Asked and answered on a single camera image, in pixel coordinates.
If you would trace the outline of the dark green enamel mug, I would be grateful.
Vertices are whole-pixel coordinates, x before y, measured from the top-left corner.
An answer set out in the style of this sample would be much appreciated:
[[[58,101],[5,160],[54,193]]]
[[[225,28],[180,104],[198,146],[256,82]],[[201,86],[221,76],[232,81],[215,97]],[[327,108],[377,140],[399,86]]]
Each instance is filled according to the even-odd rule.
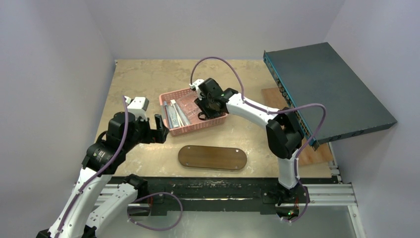
[[[206,114],[205,112],[199,112],[197,116],[198,116],[198,119],[202,120],[202,121],[206,121],[206,120],[211,119],[211,117],[208,114]]]

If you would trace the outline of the pink plastic basket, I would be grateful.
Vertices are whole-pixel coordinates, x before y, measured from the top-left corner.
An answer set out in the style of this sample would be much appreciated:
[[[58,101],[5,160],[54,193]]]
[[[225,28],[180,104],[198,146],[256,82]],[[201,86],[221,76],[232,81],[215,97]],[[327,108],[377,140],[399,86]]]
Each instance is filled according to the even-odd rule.
[[[163,93],[159,96],[159,104],[164,114],[163,123],[166,127],[169,128],[169,133],[171,136],[180,136],[207,127],[220,125],[226,121],[226,114],[223,114],[222,116],[214,119],[201,120],[199,118],[199,113],[201,110],[194,102],[197,98],[198,96],[196,92],[189,88]],[[179,115],[186,118],[190,123],[189,125],[179,126],[176,128],[173,126],[172,119],[169,115],[169,112],[167,111],[169,106],[171,106],[172,100],[176,102],[176,108],[181,111]]]

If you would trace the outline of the oval wooden tray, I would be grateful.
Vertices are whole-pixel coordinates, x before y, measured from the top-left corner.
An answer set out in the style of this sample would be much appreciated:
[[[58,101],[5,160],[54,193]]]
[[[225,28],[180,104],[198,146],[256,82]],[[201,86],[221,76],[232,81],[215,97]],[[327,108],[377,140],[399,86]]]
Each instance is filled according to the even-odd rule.
[[[190,168],[237,171],[243,169],[248,160],[239,148],[186,145],[179,150],[178,161]]]

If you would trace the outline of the clear plastic holder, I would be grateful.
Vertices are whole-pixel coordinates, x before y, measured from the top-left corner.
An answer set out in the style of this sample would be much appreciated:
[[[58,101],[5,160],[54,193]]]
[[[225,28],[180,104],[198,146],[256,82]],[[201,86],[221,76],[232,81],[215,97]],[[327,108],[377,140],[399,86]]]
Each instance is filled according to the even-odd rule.
[[[176,102],[178,103],[183,113],[187,116],[189,121],[197,119],[198,113],[201,112],[200,108],[195,103],[197,98],[197,94],[191,91],[179,99],[176,99]]]

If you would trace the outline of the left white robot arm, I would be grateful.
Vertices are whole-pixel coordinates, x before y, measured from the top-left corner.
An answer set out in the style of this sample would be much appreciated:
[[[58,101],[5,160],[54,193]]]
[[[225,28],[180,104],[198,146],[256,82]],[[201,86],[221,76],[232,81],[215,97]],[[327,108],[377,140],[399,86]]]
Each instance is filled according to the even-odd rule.
[[[148,182],[134,174],[126,176],[110,198],[99,207],[95,203],[126,154],[136,145],[166,141],[169,129],[161,115],[155,115],[157,127],[150,128],[149,119],[128,112],[116,113],[108,129],[91,145],[82,161],[79,178],[58,219],[49,228],[38,232],[39,238],[97,238],[105,226],[134,201],[146,200]]]

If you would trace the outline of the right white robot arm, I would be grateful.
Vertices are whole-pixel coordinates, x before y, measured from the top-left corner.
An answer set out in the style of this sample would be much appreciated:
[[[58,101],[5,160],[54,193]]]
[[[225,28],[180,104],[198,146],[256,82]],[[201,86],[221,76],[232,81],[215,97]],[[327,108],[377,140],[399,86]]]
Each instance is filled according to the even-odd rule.
[[[199,114],[204,120],[232,114],[266,131],[268,147],[278,159],[278,182],[281,185],[278,188],[279,198],[285,202],[295,198],[298,194],[296,185],[300,179],[297,152],[304,137],[296,116],[287,108],[280,113],[277,109],[258,104],[232,88],[222,90],[212,78],[197,79],[189,87],[198,96],[194,102],[200,108]]]

